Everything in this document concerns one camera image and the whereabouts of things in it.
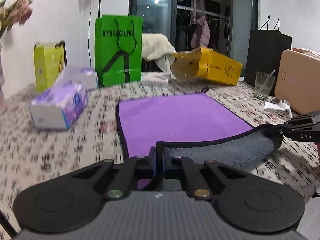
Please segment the clear drinking glass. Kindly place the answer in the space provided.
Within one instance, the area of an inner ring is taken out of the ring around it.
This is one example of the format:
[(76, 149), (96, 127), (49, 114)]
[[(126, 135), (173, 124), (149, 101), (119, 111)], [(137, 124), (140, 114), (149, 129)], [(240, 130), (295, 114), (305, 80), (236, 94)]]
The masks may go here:
[(255, 77), (254, 96), (260, 100), (267, 100), (275, 81), (275, 70), (270, 74), (257, 72)]

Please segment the black paper bag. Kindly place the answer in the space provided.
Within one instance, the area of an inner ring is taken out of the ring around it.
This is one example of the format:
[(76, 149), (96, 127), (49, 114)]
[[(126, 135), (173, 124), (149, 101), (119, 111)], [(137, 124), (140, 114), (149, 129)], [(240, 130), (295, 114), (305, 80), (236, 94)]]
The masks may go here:
[(292, 37), (280, 32), (280, 20), (273, 29), (251, 30), (244, 81), (254, 86), (257, 72), (271, 73), (277, 77), (280, 58), (285, 50), (292, 48)]

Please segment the pink jacket on rack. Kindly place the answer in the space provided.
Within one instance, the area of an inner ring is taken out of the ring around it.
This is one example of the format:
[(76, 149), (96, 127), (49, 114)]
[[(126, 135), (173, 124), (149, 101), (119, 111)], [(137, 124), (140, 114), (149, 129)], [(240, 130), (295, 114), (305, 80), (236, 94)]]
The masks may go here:
[(205, 16), (201, 16), (196, 21), (196, 29), (191, 39), (191, 48), (207, 48), (210, 42), (210, 28)]

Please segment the pink ceramic vase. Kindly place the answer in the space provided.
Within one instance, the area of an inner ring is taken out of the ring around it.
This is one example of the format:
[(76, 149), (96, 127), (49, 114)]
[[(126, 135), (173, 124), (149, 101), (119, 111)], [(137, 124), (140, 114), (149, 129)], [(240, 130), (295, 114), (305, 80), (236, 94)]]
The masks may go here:
[(7, 108), (7, 101), (5, 99), (3, 88), (2, 88), (4, 83), (5, 83), (5, 79), (3, 75), (2, 58), (0, 55), (0, 113), (3, 113)]

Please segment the metal clothes rack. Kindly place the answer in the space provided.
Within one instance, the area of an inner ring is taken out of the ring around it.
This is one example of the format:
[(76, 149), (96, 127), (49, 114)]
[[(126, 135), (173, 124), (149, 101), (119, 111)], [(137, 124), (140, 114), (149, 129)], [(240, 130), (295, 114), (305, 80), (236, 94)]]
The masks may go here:
[(191, 7), (185, 7), (185, 6), (182, 6), (182, 5), (178, 5), (176, 8), (177, 9), (181, 9), (181, 10), (193, 11), (193, 12), (197, 12), (197, 13), (200, 13), (200, 14), (214, 16), (214, 17), (217, 17), (217, 18), (219, 18), (221, 20), (229, 20), (229, 18), (226, 17), (226, 16), (223, 16), (223, 15), (220, 15), (220, 14), (216, 14), (216, 13), (213, 13), (213, 12), (209, 12), (209, 11), (206, 11), (206, 10), (195, 9), (195, 8), (191, 8)]

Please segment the purple and grey towel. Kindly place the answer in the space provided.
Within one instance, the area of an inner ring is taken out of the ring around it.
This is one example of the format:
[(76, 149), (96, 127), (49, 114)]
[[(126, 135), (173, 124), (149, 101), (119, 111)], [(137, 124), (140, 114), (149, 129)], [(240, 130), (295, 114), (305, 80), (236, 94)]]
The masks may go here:
[(160, 144), (170, 156), (249, 171), (283, 141), (264, 135), (270, 124), (254, 128), (205, 92), (121, 101), (116, 122), (125, 159), (153, 155)]

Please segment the dark sliding glass door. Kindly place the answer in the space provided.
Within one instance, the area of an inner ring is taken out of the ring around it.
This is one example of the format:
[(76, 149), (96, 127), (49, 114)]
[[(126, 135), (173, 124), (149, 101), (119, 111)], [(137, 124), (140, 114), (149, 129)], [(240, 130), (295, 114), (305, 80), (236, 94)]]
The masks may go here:
[[(177, 9), (178, 5), (229, 18)], [(176, 51), (189, 51), (197, 20), (205, 16), (210, 28), (208, 48), (246, 64), (249, 35), (258, 27), (258, 0), (129, 0), (129, 13), (143, 18), (143, 32), (164, 34)]]

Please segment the dried pink roses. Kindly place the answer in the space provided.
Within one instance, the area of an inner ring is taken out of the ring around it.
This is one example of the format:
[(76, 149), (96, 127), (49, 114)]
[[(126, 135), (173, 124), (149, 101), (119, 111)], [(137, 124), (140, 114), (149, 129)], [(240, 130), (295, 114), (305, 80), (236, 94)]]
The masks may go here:
[(6, 1), (1, 1), (1, 37), (11, 31), (15, 24), (24, 25), (33, 13), (30, 7), (33, 0), (16, 0), (8, 6), (5, 5)]

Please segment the brown cardboard box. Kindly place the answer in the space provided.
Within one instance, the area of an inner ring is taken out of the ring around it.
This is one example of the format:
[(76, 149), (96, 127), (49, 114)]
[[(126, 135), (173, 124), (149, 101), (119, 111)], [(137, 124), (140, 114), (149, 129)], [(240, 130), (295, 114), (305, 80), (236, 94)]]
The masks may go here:
[(319, 80), (319, 53), (302, 48), (285, 50), (280, 58), (275, 97), (288, 101), (291, 109), (299, 114), (318, 111)]

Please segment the yellow paper bag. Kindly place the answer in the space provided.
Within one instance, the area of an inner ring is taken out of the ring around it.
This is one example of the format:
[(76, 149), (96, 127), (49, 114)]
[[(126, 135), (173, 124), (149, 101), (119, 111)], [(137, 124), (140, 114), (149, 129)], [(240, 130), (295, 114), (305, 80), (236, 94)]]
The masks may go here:
[(209, 48), (196, 48), (174, 54), (172, 74), (180, 80), (205, 79), (214, 83), (235, 86), (242, 64)]

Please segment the yellow-green gift box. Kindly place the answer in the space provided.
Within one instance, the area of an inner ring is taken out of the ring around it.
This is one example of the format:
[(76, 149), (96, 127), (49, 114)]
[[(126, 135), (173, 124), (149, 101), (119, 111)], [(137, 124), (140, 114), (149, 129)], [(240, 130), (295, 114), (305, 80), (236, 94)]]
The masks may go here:
[(65, 42), (37, 43), (34, 46), (34, 68), (37, 92), (52, 87), (67, 64)]

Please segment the calligraphy print tablecloth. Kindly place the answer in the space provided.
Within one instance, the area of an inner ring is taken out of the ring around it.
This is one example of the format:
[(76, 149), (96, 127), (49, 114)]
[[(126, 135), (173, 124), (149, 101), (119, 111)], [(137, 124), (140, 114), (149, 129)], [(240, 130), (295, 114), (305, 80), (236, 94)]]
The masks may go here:
[(285, 114), (267, 112), (264, 103), (243, 81), (223, 86), (206, 81), (171, 80), (167, 87), (133, 82), (100, 88), (89, 93), (88, 106), (67, 131), (41, 131), (33, 126), (29, 102), (35, 85), (12, 96), (1, 113), (1, 211), (16, 231), (20, 230), (12, 211), (18, 193), (31, 185), (91, 165), (103, 159), (123, 161), (115, 108), (131, 98), (187, 94), (208, 87), (208, 95), (251, 126), (281, 124)]

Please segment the crumpled white tissue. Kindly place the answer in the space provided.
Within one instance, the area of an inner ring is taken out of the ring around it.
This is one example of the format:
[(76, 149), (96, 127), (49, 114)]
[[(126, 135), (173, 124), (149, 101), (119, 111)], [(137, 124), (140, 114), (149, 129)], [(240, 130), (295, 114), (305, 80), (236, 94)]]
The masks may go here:
[(292, 111), (290, 103), (286, 100), (280, 100), (278, 103), (271, 103), (265, 101), (264, 110), (266, 111), (282, 111), (287, 114), (289, 118), (292, 118)]

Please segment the green mucun paper bag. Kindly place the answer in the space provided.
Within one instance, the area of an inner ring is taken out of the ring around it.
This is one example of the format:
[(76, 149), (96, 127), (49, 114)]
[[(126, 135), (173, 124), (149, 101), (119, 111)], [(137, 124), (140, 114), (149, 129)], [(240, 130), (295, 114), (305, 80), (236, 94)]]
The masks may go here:
[(102, 15), (95, 20), (94, 66), (101, 87), (140, 81), (142, 27), (138, 16)]

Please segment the white flat product box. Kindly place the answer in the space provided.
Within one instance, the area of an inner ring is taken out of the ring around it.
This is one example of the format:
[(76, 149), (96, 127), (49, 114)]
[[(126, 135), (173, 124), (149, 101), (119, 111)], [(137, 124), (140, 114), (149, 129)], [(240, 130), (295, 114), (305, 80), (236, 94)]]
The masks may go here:
[(148, 72), (143, 73), (142, 83), (149, 86), (167, 86), (170, 80), (171, 74), (164, 72)]

